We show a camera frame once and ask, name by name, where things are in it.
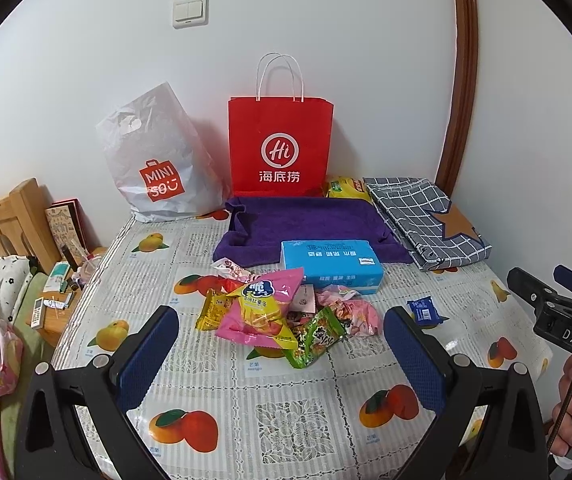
haidilao logo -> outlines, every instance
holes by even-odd
[[[261,145],[261,157],[273,168],[292,166],[298,156],[299,145],[288,134],[272,134]]]

wall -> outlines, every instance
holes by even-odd
[[[168,80],[228,171],[227,101],[256,62],[295,56],[335,104],[330,173],[434,178],[454,72],[453,0],[210,0],[175,30],[172,0],[24,0],[0,27],[0,195],[35,176],[76,196],[99,241],[128,217],[94,126]],[[269,92],[290,92],[275,71]]]
[[[572,268],[572,36],[541,0],[478,2],[479,79],[454,198],[493,244],[501,279],[518,266],[554,284],[556,265]],[[553,351],[536,385],[544,418],[567,356]]]

wooden headboard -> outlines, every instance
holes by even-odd
[[[0,256],[36,256],[50,273],[61,255],[50,234],[37,180],[25,180],[0,199]]]

gray checkered fabric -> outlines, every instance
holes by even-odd
[[[365,178],[379,214],[421,270],[461,267],[485,260],[492,246],[466,235],[444,238],[444,225],[430,212],[446,212],[450,200],[434,184],[418,178]]]

paper bag handle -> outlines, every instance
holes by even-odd
[[[288,54],[280,54],[278,52],[270,52],[268,54],[266,54],[265,56],[263,56],[260,60],[259,60],[259,64],[257,65],[257,77],[259,77],[259,67],[261,66],[261,62],[264,60],[264,58],[266,56],[271,56],[273,54],[276,54],[275,57],[273,57],[268,63],[266,63],[266,66],[263,68],[263,73],[261,74],[261,79],[259,79],[259,84],[256,85],[256,91],[257,91],[257,95],[256,95],[256,100],[257,101],[261,101],[261,85],[263,83],[263,78],[266,75],[266,70],[268,70],[269,65],[275,61],[276,59],[279,59],[280,57],[283,58],[290,58],[291,60],[293,60],[295,62],[295,64],[297,65],[297,69],[299,70],[299,78],[301,79],[301,102],[304,102],[304,75],[301,72],[301,67],[299,66],[299,63],[297,62],[297,60],[292,57],[289,56]],[[296,97],[295,97],[295,75],[292,71],[292,67],[290,65],[290,62],[288,61],[288,59],[286,59],[286,63],[288,64],[288,68],[290,68],[290,76],[292,78],[292,85],[293,85],[293,89],[292,89],[292,100],[296,101]]]

